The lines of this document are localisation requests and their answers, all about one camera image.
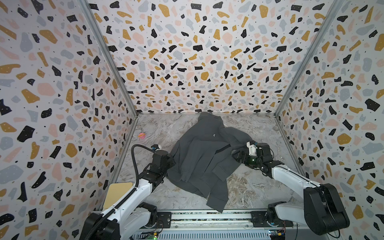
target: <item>pink object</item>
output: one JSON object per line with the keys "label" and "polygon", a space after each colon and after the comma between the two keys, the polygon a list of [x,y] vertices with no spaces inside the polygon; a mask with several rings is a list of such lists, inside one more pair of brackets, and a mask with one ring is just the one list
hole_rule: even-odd
{"label": "pink object", "polygon": [[36,176],[36,174],[37,174],[37,172],[32,173],[31,175],[29,175],[29,176],[27,177],[27,179],[28,179],[29,181],[31,181],[31,180],[33,179],[33,177]]}
{"label": "pink object", "polygon": [[17,147],[15,148],[12,152],[10,152],[10,154],[8,154],[5,158],[4,158],[4,162],[11,162],[14,157],[16,157],[16,155],[20,152],[20,150],[22,149],[22,147]]}
{"label": "pink object", "polygon": [[53,96],[55,94],[55,90],[49,83],[39,83],[37,91],[43,96]]}
{"label": "pink object", "polygon": [[28,59],[31,60],[31,61],[36,60],[36,57],[35,57],[34,53],[30,53],[30,54],[28,55]]}
{"label": "pink object", "polygon": [[146,134],[141,132],[137,137],[140,139],[144,139],[145,136],[146,136]]}
{"label": "pink object", "polygon": [[55,178],[57,181],[61,181],[63,178],[61,175],[61,165],[60,163],[55,163],[52,169],[52,177]]}
{"label": "pink object", "polygon": [[56,125],[55,125],[55,124],[51,124],[51,125],[49,126],[48,133],[49,133],[50,135],[52,135],[53,137],[57,137],[57,136],[58,136],[58,134],[57,134],[57,129],[56,129]]}
{"label": "pink object", "polygon": [[173,6],[173,7],[171,8],[171,11],[172,11],[173,15],[177,16],[177,12],[176,12],[176,8],[175,8],[175,6]]}
{"label": "pink object", "polygon": [[48,209],[51,209],[52,203],[53,203],[53,201],[50,201],[49,203],[47,203],[47,205],[45,205],[45,207]]}
{"label": "pink object", "polygon": [[133,34],[133,39],[140,44],[144,44],[144,37],[138,33]]}
{"label": "pink object", "polygon": [[232,34],[230,34],[230,33],[225,33],[224,35],[223,35],[223,40],[224,40],[224,42],[226,43],[226,44],[230,44],[231,42],[232,42]]}
{"label": "pink object", "polygon": [[72,67],[72,62],[71,61],[67,61],[66,63],[65,63],[65,65],[67,66],[67,67]]}
{"label": "pink object", "polygon": [[9,205],[1,205],[0,206],[0,213],[2,212],[7,212],[8,211],[8,208],[9,208]]}
{"label": "pink object", "polygon": [[12,53],[12,52],[6,50],[5,48],[0,47],[0,51],[2,51],[10,59],[15,59],[15,60],[19,59],[19,55]]}
{"label": "pink object", "polygon": [[44,169],[50,169],[50,168],[51,168],[51,164],[49,164],[49,163],[42,163],[41,166],[42,166]]}
{"label": "pink object", "polygon": [[127,2],[125,3],[125,5],[126,5],[128,11],[129,11],[130,13],[134,13],[133,9],[131,8],[131,6],[130,6]]}

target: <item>metal vent grille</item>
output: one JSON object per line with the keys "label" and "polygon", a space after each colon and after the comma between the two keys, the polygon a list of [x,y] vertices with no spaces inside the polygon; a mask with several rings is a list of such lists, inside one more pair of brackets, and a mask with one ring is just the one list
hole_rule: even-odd
{"label": "metal vent grille", "polygon": [[[146,234],[135,234],[134,239],[144,239]],[[233,239],[233,240],[270,240],[268,230],[224,230],[224,231],[166,231],[158,239]]]}

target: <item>black cable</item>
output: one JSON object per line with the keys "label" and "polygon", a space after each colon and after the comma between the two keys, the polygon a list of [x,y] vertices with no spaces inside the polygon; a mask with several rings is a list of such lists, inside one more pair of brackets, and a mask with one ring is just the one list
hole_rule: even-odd
{"label": "black cable", "polygon": [[156,228],[155,228],[155,230],[153,230],[153,231],[151,231],[151,232],[142,232],[141,234],[151,234],[151,233],[156,232],[157,228],[159,227],[159,222],[156,221],[155,223],[156,223]]}
{"label": "black cable", "polygon": [[299,225],[296,223],[296,237],[295,237],[295,240],[297,238],[297,232],[299,231]]}
{"label": "black cable", "polygon": [[266,175],[260,168],[254,168],[254,170],[260,170],[264,177],[268,177],[268,175]]}
{"label": "black cable", "polygon": [[273,153],[273,158],[272,159],[274,159],[275,158],[275,153],[273,152],[273,150],[269,147],[269,150],[271,150],[272,151],[272,153]]}
{"label": "black cable", "polygon": [[164,222],[163,222],[163,220],[158,219],[158,221],[161,221],[161,222],[162,222],[162,227],[161,227],[161,231],[158,232],[157,235],[159,235],[159,234],[163,231],[163,229],[164,229]]}
{"label": "black cable", "polygon": [[105,214],[95,225],[93,225],[92,229],[88,232],[88,234],[85,236],[84,240],[91,239],[92,235],[96,232],[96,230],[100,227],[100,225],[113,213],[115,212],[115,209],[111,209],[107,214]]}
{"label": "black cable", "polygon": [[330,234],[330,233],[328,233],[331,237],[333,237],[333,238],[339,238],[340,237],[340,229],[338,229],[338,231],[339,231],[339,236],[337,236],[337,237],[335,237],[335,236],[333,236],[332,234]]}
{"label": "black cable", "polygon": [[135,152],[134,152],[135,147],[142,147],[142,148],[147,149],[148,151],[151,151],[153,153],[155,153],[155,151],[150,149],[150,148],[148,148],[148,147],[146,147],[146,146],[140,145],[140,144],[135,144],[131,148],[131,156],[132,156],[133,168],[135,169],[135,175],[136,175],[135,187],[138,187],[139,186],[139,171],[137,170],[137,165],[136,165]]}

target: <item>small pink item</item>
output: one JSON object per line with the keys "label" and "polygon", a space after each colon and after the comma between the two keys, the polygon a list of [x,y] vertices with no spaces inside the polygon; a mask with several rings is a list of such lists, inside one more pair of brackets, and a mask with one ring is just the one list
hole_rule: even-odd
{"label": "small pink item", "polygon": [[145,133],[142,133],[142,132],[141,132],[141,133],[138,135],[138,138],[140,138],[140,139],[144,139],[145,136],[146,136]]}

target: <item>metal frame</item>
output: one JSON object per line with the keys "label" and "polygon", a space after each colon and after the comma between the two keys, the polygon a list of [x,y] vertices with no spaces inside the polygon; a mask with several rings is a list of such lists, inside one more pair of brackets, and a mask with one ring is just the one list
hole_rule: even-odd
{"label": "metal frame", "polygon": [[[162,230],[162,233],[158,235],[158,239],[262,240],[270,239],[269,230],[281,229],[281,227],[270,226],[253,227],[250,212],[266,211],[266,209],[233,209],[224,210],[223,213],[216,210],[158,210],[158,212],[163,211],[172,213],[171,225],[170,228]],[[286,227],[286,229],[294,231],[294,235],[296,233],[296,223],[293,224],[293,227]],[[309,227],[298,224],[298,229],[309,229]],[[142,232],[153,230],[155,229],[140,230],[132,237],[140,239],[146,236],[141,234]]]}
{"label": "metal frame", "polygon": [[[139,115],[200,115],[200,113],[196,113],[196,112],[193,112],[193,113],[138,113]],[[234,115],[234,114],[237,114],[237,115],[261,115],[261,116],[273,116],[275,117],[275,114],[274,113],[215,113],[213,112],[212,114],[214,115]]]}
{"label": "metal frame", "polygon": [[283,98],[281,99],[279,105],[277,106],[277,109],[275,111],[275,116],[279,116],[283,108],[285,107],[286,102],[289,99],[289,96],[295,89],[295,86],[299,82],[301,76],[303,75],[308,63],[311,61],[314,53],[316,52],[317,48],[319,47],[324,35],[326,32],[328,32],[329,27],[333,23],[333,20],[335,20],[337,13],[339,12],[342,4],[344,3],[343,0],[334,0],[331,7],[329,8],[326,18],[323,21],[323,23],[320,26],[319,32],[316,34],[315,39],[313,40],[313,43],[311,44],[308,52],[305,54],[303,61],[301,62],[301,65],[299,66],[299,69],[296,71],[292,82],[289,84],[288,89],[285,91],[285,94]]}
{"label": "metal frame", "polygon": [[295,164],[296,166],[296,170],[302,175],[302,176],[305,176],[305,173],[304,173],[304,170],[303,168],[301,167],[301,164],[299,163],[299,160],[298,158],[296,157],[296,154],[292,148],[292,145],[288,142],[288,138],[287,136],[285,135],[284,131],[283,131],[283,126],[281,125],[281,122],[275,118],[275,122],[276,122],[276,125],[277,125],[277,128],[279,129],[280,131],[280,134],[285,142],[285,145],[287,146],[288,148],[288,152],[289,154],[291,155],[291,158],[293,160],[293,163]]}
{"label": "metal frame", "polygon": [[137,117],[136,109],[135,109],[135,107],[131,101],[131,97],[129,96],[128,91],[127,91],[124,83],[121,80],[121,76],[120,76],[120,73],[117,69],[117,66],[116,66],[114,60],[112,59],[111,54],[109,53],[108,46],[104,42],[103,35],[100,31],[100,28],[98,27],[98,25],[96,23],[95,18],[93,17],[93,14],[92,14],[92,11],[91,11],[91,8],[89,6],[88,1],[87,0],[78,0],[78,3],[79,3],[81,11],[84,14],[86,21],[89,24],[89,28],[93,32],[93,34],[96,38],[96,42],[98,43],[100,50],[101,50],[102,54],[104,55],[106,62],[112,71],[113,77],[116,79],[116,82],[120,88],[121,94],[123,95],[125,101],[127,102],[127,105],[128,105],[128,108],[131,112],[132,117],[136,118]]}
{"label": "metal frame", "polygon": [[121,167],[122,167],[122,163],[124,162],[125,157],[127,156],[127,152],[129,150],[129,145],[131,144],[132,136],[133,136],[133,133],[135,132],[136,125],[137,125],[138,121],[139,121],[139,118],[136,117],[135,120],[133,121],[133,123],[130,125],[131,129],[129,130],[129,133],[126,136],[127,139],[125,141],[124,149],[123,149],[123,151],[122,151],[122,153],[121,153],[121,155],[119,157],[119,161],[117,163],[116,170],[113,172],[113,175],[112,175],[112,178],[111,178],[111,183],[116,183],[118,178],[119,178],[119,174],[120,174],[120,170],[121,170]]}

